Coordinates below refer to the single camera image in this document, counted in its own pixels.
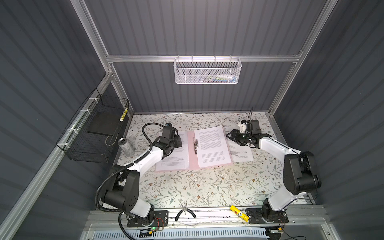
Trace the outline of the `pink file folder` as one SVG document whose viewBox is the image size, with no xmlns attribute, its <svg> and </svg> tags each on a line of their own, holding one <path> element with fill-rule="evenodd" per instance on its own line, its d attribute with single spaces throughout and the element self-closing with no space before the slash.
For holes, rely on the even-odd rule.
<svg viewBox="0 0 384 240">
<path fill-rule="evenodd" d="M 187 131 L 188 134 L 188 149 L 189 149 L 189 168 L 186 170 L 200 170 L 198 165 L 197 155 L 194 152 L 193 137 L 195 136 L 195 131 Z"/>
</svg>

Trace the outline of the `printed paper sheet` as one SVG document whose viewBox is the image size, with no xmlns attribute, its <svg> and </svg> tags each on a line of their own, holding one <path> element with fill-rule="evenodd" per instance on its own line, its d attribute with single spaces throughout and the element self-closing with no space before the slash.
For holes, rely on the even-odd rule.
<svg viewBox="0 0 384 240">
<path fill-rule="evenodd" d="M 223 126 L 195 131 L 197 160 L 200 169 L 232 164 Z"/>
<path fill-rule="evenodd" d="M 156 163 L 156 172 L 180 171 L 189 168 L 189 149 L 187 132 L 179 132 L 182 140 L 182 146 L 174 151 L 160 162 Z"/>
<path fill-rule="evenodd" d="M 247 146 L 240 146 L 234 141 L 227 139 L 231 159 L 234 163 L 237 162 L 251 162 L 254 160 L 251 148 Z"/>
</svg>

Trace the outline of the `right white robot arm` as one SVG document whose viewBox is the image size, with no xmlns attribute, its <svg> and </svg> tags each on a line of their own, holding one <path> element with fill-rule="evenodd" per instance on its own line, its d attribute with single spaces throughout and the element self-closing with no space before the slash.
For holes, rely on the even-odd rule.
<svg viewBox="0 0 384 240">
<path fill-rule="evenodd" d="M 238 126 L 238 130 L 226 134 L 228 139 L 239 146 L 266 151 L 284 162 L 283 186 L 264 200 L 259 213 L 266 223 L 281 223 L 287 206 L 321 187 L 315 156 L 311 152 L 292 149 L 271 135 L 263 134 L 258 120 L 242 120 Z"/>
</svg>

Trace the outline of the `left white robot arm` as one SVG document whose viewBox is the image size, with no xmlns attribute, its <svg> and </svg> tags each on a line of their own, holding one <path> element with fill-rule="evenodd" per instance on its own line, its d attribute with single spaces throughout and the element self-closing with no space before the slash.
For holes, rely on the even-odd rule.
<svg viewBox="0 0 384 240">
<path fill-rule="evenodd" d="M 163 128 L 162 134 L 154 141 L 145 132 L 145 128 L 150 125 Z M 149 226 L 155 218 L 155 207 L 139 197 L 140 178 L 152 166 L 171 155 L 174 149 L 182 147 L 182 140 L 171 123 L 145 124 L 142 133 L 149 142 L 149 149 L 128 165 L 114 166 L 110 175 L 98 187 L 94 203 L 100 211 L 126 214 L 140 224 Z"/>
</svg>

